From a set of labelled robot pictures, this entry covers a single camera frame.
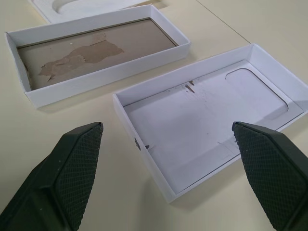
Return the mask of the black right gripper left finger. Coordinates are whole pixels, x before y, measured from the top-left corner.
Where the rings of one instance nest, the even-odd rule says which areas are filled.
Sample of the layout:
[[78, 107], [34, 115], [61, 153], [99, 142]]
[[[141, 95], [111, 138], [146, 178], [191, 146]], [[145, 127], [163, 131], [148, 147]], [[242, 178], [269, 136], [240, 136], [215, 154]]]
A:
[[78, 231], [94, 184], [103, 123], [65, 133], [0, 214], [0, 231]]

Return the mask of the white box lid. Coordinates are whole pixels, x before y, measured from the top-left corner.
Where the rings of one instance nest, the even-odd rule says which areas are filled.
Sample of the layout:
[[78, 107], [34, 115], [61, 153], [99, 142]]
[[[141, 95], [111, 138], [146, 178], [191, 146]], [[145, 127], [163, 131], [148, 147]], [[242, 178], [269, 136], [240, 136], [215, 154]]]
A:
[[235, 121], [281, 131], [308, 114], [308, 85], [251, 44], [123, 89], [113, 101], [171, 203], [240, 158]]

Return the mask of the white box base brown inside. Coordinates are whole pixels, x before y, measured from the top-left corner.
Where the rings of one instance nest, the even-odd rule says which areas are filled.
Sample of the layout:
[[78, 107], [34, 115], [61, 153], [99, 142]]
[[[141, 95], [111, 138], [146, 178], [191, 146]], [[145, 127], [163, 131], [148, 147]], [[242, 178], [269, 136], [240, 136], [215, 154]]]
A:
[[35, 108], [178, 61], [191, 42], [153, 5], [5, 33]]

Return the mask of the white moulded insert tray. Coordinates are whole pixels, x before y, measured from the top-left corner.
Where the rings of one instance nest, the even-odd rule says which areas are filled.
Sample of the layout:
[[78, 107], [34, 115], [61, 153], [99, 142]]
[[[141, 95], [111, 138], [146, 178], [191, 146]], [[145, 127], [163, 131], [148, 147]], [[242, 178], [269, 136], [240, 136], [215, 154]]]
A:
[[49, 23], [60, 23], [152, 4], [161, 9], [165, 0], [28, 0]]

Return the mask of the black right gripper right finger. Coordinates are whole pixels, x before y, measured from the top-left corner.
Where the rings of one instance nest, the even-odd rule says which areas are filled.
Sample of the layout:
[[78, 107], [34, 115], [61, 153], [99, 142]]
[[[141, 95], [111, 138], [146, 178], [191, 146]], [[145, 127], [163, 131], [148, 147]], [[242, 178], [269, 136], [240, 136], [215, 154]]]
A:
[[276, 231], [308, 231], [308, 157], [283, 133], [232, 125], [248, 182]]

